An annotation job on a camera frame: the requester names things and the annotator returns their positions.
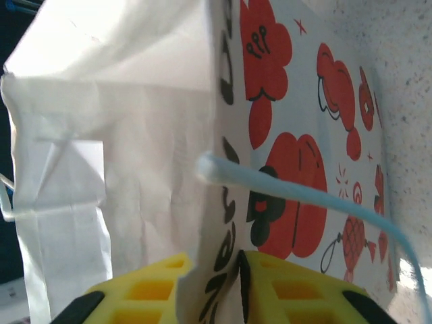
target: light blue string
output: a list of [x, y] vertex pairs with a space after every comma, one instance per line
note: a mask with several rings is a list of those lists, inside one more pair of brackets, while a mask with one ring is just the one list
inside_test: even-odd
[[367, 221], [382, 229], [386, 234], [395, 238], [404, 249], [412, 262], [416, 279], [418, 281], [418, 294], [425, 311], [426, 324], [432, 324], [432, 315], [427, 304], [425, 283], [421, 274], [419, 262], [410, 242], [406, 236], [384, 217], [368, 210], [360, 205], [354, 204], [328, 193], [315, 190], [300, 184], [285, 182], [271, 177], [263, 172], [242, 167], [236, 163], [215, 157], [206, 153], [200, 157], [197, 163], [197, 173], [202, 179], [220, 185], [240, 185], [252, 191], [267, 194], [283, 199], [297, 200], [302, 203], [317, 205], [320, 207], [334, 209], [342, 213], [354, 215], [359, 219]]

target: dark background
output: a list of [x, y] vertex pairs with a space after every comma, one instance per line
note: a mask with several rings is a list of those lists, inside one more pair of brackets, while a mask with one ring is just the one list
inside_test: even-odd
[[[9, 57], [33, 17], [25, 13], [9, 12], [5, 0], [0, 0], [0, 63]], [[7, 109], [0, 104], [0, 173], [14, 179], [10, 153], [10, 126]], [[6, 223], [0, 216], [0, 284], [23, 276], [22, 259], [14, 223]]]

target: speckled countertop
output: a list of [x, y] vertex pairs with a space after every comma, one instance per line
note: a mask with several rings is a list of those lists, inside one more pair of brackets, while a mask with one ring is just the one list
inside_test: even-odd
[[[418, 252], [432, 306], [432, 0], [304, 2], [377, 71], [391, 211]], [[389, 311], [399, 323], [422, 323], [403, 258]]]

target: white paper bag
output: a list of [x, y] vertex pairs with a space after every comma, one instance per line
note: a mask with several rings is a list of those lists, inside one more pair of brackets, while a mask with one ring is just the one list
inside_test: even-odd
[[203, 1], [45, 1], [6, 63], [32, 323], [198, 245], [211, 147]]

